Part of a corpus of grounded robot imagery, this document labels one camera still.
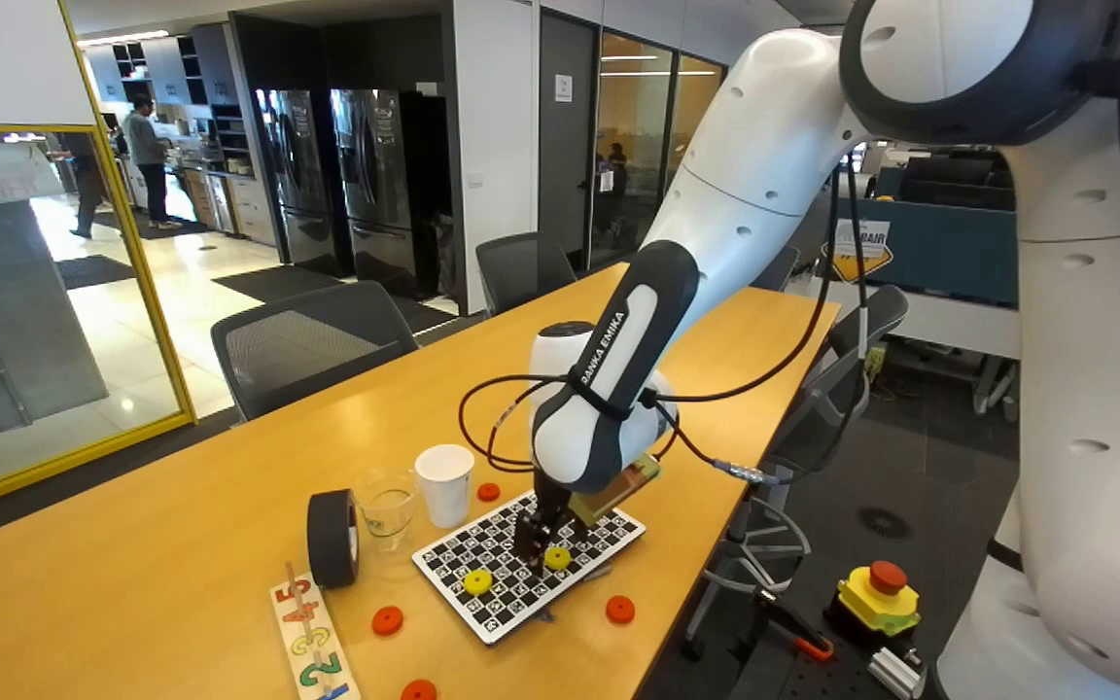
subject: clear glass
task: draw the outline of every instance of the clear glass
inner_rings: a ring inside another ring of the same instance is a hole
[[[682,56],[676,68],[676,92],[672,101],[672,134],[668,139],[668,179],[672,185],[689,142],[698,131],[707,106],[716,99],[725,68],[702,58]]]
[[[409,473],[373,469],[352,493],[374,548],[385,554],[409,548],[417,488]]]
[[[672,52],[604,32],[590,265],[637,251],[660,206]]]
[[[0,478],[179,412],[93,139],[0,133]]]

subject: red disc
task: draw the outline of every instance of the red disc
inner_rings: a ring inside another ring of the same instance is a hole
[[[906,588],[906,571],[893,562],[871,562],[871,588],[885,595],[897,595]]]
[[[396,606],[388,606],[379,608],[379,612],[374,613],[374,619],[370,626],[374,629],[374,634],[386,637],[388,634],[395,634],[402,624],[404,624],[404,613]]]
[[[435,683],[426,681],[424,678],[410,682],[401,692],[401,700],[435,700],[438,691],[435,689]]]
[[[613,595],[608,598],[608,619],[616,624],[634,620],[634,601],[623,595]]]
[[[498,497],[498,486],[494,483],[485,483],[478,487],[478,500],[479,501],[494,501]]]

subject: yellow frame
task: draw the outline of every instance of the yellow frame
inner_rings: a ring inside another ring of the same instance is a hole
[[[129,251],[129,260],[132,269],[137,273],[137,287],[141,291],[141,299],[146,306],[146,314],[150,316],[150,324],[155,330],[158,342],[158,349],[164,356],[164,364],[167,367],[167,376],[172,382],[175,402],[179,407],[179,412],[172,416],[160,418],[151,423],[134,427],[132,430],[113,435],[111,438],[100,439],[99,442],[87,445],[41,461],[39,465],[26,467],[18,473],[3,475],[0,477],[0,496],[24,488],[30,483],[38,483],[40,479],[52,475],[65,473],[67,469],[84,465],[86,461],[96,460],[111,452],[119,452],[124,447],[130,447],[146,439],[178,429],[186,424],[196,422],[196,409],[193,407],[193,398],[188,393],[188,385],[184,382],[184,372],[180,368],[179,355],[175,353],[175,346],[170,340],[167,330],[167,320],[164,318],[164,310],[158,301],[158,291],[155,287],[155,278],[150,272],[150,265],[146,261],[146,251],[141,244],[141,232],[137,230],[137,218],[132,216],[132,207],[129,205],[129,194],[124,189],[123,180],[116,177],[119,168],[115,168],[114,157],[111,153],[111,143],[101,137],[102,115],[99,114],[97,100],[93,96],[93,88],[90,87],[88,75],[85,75],[85,62],[81,56],[81,49],[76,46],[76,35],[72,31],[72,22],[67,17],[67,8],[63,6],[63,0],[56,0],[58,11],[63,15],[63,26],[67,28],[67,39],[72,46],[72,57],[76,59],[80,69],[81,81],[85,84],[85,96],[90,101],[90,111],[93,121],[88,124],[0,124],[0,133],[3,132],[57,132],[57,133],[87,133],[94,142],[94,157],[97,159],[102,177],[106,181],[106,192],[111,196],[111,204],[114,207],[115,216],[120,218],[120,231],[123,233],[124,246]]]

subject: glass wall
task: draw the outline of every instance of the glass wall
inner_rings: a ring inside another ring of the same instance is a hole
[[[660,206],[673,53],[604,32],[590,267],[636,251]]]
[[[105,134],[74,130],[0,131],[0,493],[189,422]]]
[[[707,106],[716,97],[721,80],[725,80],[725,68],[716,63],[703,62],[702,58],[681,56],[676,67],[676,88],[672,97],[672,133],[668,139],[668,179],[672,185],[676,168],[681,167],[681,158],[685,148],[694,138],[698,123],[703,119]]]

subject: glass measuring cup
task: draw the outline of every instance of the glass measuring cup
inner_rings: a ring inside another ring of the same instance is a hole
[[[354,502],[365,522],[365,532],[382,553],[404,549],[409,523],[413,522],[414,487],[409,473],[376,470],[354,491]]]

